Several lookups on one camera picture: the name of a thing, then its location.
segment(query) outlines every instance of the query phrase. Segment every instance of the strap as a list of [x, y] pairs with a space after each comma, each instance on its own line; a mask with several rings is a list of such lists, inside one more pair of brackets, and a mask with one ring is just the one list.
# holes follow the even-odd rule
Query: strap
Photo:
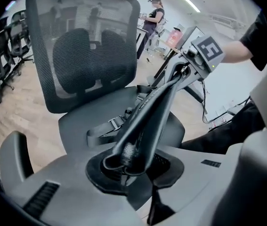
[[[138, 96], [135, 101], [135, 107], [147, 97], [147, 95], [156, 87], [138, 85]], [[87, 144], [89, 147], [95, 147], [97, 145], [107, 144], [115, 141], [117, 130], [122, 127], [125, 121], [129, 118], [132, 108], [127, 108], [124, 115], [119, 115], [110, 121], [96, 126], [87, 131]]]

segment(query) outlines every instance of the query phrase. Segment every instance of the chair seat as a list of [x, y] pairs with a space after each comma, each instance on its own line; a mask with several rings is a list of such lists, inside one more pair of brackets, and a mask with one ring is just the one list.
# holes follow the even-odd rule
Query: chair seat
[[[138, 95], [137, 87], [126, 87], [91, 101], [59, 120], [59, 131], [66, 153], [84, 152], [87, 146], [87, 131], [110, 119], [123, 115], [128, 107], [134, 108]], [[169, 114], [160, 145], [179, 147], [185, 134], [180, 121]]]

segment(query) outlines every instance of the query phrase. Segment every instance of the woman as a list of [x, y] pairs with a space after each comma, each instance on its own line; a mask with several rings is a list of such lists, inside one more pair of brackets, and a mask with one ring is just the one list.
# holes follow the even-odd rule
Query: woman
[[150, 0], [152, 3], [152, 6], [156, 8], [152, 13], [149, 14], [149, 17], [141, 16], [140, 19], [143, 19], [145, 21], [143, 29], [148, 31], [142, 40], [141, 45], [138, 48], [138, 59], [140, 58], [145, 45], [148, 42], [149, 37], [152, 33], [154, 33], [154, 30], [157, 26], [157, 23], [159, 23], [165, 15], [165, 11], [162, 6], [162, 0]]

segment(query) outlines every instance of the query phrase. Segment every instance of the black t-shirt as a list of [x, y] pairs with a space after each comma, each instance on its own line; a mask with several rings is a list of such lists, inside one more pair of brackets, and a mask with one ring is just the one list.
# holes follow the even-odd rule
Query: black t-shirt
[[[163, 8], [158, 8], [158, 9], [154, 10], [152, 13], [149, 14], [148, 17], [153, 17], [153, 18], [155, 18], [157, 12], [162, 12], [162, 19], [163, 19], [164, 16], [165, 16], [165, 10], [164, 10]], [[150, 21], [145, 21], [145, 23], [147, 23], [147, 24], [156, 24], [156, 23], [154, 23], [154, 22], [150, 22]]]
[[240, 42], [250, 50], [253, 55], [251, 61], [262, 71], [267, 64], [267, 22], [262, 11]]

